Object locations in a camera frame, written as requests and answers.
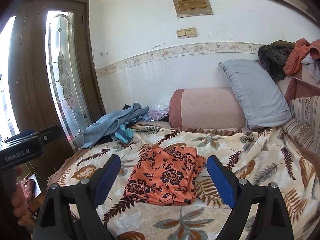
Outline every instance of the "blue gripper pad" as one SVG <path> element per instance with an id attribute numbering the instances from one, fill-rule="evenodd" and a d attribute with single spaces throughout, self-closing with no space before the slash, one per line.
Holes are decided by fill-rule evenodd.
<path id="1" fill-rule="evenodd" d="M 118 155 L 112 155 L 105 165 L 108 165 L 107 170 L 102 175 L 101 180 L 95 187 L 93 206 L 97 208 L 103 204 L 112 188 L 113 183 L 118 176 L 121 168 L 121 160 Z"/>
<path id="2" fill-rule="evenodd" d="M 213 156 L 210 156 L 207 159 L 207 171 L 216 186 L 222 201 L 233 209 L 236 206 L 234 190 L 227 178 L 221 172 L 220 168 L 215 162 Z"/>

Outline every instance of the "clear plastic bag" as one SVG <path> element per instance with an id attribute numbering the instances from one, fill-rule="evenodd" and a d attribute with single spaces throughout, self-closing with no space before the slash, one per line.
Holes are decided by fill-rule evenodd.
<path id="1" fill-rule="evenodd" d="M 146 122 L 158 121 L 168 116 L 169 102 L 162 103 L 158 106 L 149 108 L 149 112 L 142 116 L 142 119 Z"/>

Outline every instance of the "striped fabric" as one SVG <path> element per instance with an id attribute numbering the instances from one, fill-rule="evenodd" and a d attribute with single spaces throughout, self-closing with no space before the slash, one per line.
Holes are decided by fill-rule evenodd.
<path id="1" fill-rule="evenodd" d="M 138 122 L 141 120 L 141 116 L 138 116 L 134 119 L 128 120 L 127 122 L 124 122 L 119 129 L 115 132 L 115 136 L 122 140 L 124 143 L 128 143 L 131 141 L 132 137 L 133 137 L 133 133 L 134 130 L 130 129 L 130 128 L 126 128 L 126 126 L 129 123 L 133 123 L 133 122 Z"/>
<path id="2" fill-rule="evenodd" d="M 320 156 L 320 97 L 296 98 L 290 102 L 297 121 L 309 125 L 313 131 L 314 149 L 310 151 Z"/>
<path id="3" fill-rule="evenodd" d="M 299 146 L 315 153 L 313 130 L 308 124 L 303 124 L 293 117 L 289 122 L 281 125 L 281 128 L 286 134 L 293 138 Z"/>

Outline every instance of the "pink bolster pillow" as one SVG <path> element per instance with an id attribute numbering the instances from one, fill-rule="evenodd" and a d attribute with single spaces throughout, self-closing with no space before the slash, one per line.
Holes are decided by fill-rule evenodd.
<path id="1" fill-rule="evenodd" d="M 245 127 L 246 120 L 231 87 L 178 89 L 170 100 L 172 128 L 227 129 Z"/>

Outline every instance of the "window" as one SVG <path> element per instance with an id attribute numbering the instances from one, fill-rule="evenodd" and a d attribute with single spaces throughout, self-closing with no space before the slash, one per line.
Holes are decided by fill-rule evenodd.
<path id="1" fill-rule="evenodd" d="M 15 17 L 11 17 L 0 34 L 0 141 L 20 133 L 13 114 L 9 83 L 8 58 L 11 32 Z"/>
<path id="2" fill-rule="evenodd" d="M 77 70 L 73 37 L 73 13 L 49 11 L 46 23 L 46 63 L 57 114 L 72 148 L 83 145 L 89 114 Z"/>

